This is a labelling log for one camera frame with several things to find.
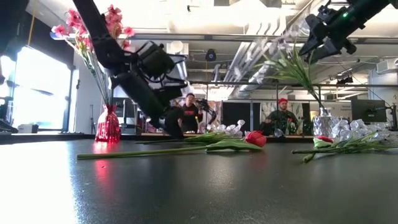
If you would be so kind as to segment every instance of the table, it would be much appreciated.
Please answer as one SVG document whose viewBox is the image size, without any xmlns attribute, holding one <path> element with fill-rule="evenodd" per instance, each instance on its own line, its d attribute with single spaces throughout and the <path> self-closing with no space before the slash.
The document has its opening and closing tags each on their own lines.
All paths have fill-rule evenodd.
<svg viewBox="0 0 398 224">
<path fill-rule="evenodd" d="M 0 223 L 396 223 L 397 156 L 302 164 L 292 149 L 77 161 L 89 152 L 154 150 L 90 139 L 0 146 Z"/>
</svg>

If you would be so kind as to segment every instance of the glass vase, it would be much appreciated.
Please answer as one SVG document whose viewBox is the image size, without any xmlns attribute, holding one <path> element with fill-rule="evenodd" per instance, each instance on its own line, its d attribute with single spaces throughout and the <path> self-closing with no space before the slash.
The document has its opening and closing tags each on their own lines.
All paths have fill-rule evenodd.
<svg viewBox="0 0 398 224">
<path fill-rule="evenodd" d="M 313 118 L 313 135 L 333 137 L 332 129 L 338 123 L 338 117 L 332 116 L 329 108 L 320 108 L 320 115 Z"/>
<path fill-rule="evenodd" d="M 103 105 L 104 113 L 98 118 L 98 128 L 95 141 L 100 142 L 119 142 L 120 128 L 118 117 L 114 113 L 115 105 Z"/>
</svg>

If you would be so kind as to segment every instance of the man in red shirt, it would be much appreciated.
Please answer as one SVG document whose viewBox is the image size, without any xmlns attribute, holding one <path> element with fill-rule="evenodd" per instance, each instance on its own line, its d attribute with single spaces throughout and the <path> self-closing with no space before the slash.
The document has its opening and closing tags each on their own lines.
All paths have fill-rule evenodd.
<svg viewBox="0 0 398 224">
<path fill-rule="evenodd" d="M 203 120 L 203 113 L 195 104 L 195 95 L 188 93 L 185 98 L 185 104 L 182 106 L 184 117 L 181 119 L 181 129 L 183 132 L 198 131 L 198 122 Z"/>
</svg>

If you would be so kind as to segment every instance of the red tulip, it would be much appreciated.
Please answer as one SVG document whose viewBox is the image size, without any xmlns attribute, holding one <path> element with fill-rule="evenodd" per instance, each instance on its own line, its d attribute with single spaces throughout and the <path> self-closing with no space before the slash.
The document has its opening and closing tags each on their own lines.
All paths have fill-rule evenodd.
<svg viewBox="0 0 398 224">
<path fill-rule="evenodd" d="M 262 147 L 266 144 L 267 138 L 261 134 L 261 131 L 253 131 L 246 135 L 245 141 L 253 145 Z"/>
<path fill-rule="evenodd" d="M 333 143 L 333 140 L 328 138 L 328 137 L 326 137 L 326 136 L 317 136 L 317 139 L 325 141 L 325 142 Z"/>
</svg>

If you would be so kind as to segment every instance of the man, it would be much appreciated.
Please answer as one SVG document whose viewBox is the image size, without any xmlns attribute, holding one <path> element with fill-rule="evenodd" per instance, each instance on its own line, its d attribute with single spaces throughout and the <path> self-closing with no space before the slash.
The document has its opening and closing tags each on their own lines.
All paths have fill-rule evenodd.
<svg viewBox="0 0 398 224">
<path fill-rule="evenodd" d="M 184 110 L 184 117 L 180 120 L 182 132 L 198 131 L 198 122 L 203 119 L 203 113 L 194 104 L 195 95 L 188 93 L 185 98 L 185 104 L 182 106 Z"/>
<path fill-rule="evenodd" d="M 294 125 L 297 127 L 299 122 L 297 121 L 296 116 L 287 110 L 287 103 L 288 101 L 285 98 L 281 98 L 278 101 L 279 110 L 271 112 L 266 118 L 266 121 L 260 124 L 260 129 L 263 135 L 272 134 L 272 127 L 274 124 L 279 129 L 285 131 L 286 124 L 289 119 L 291 119 Z"/>
</svg>

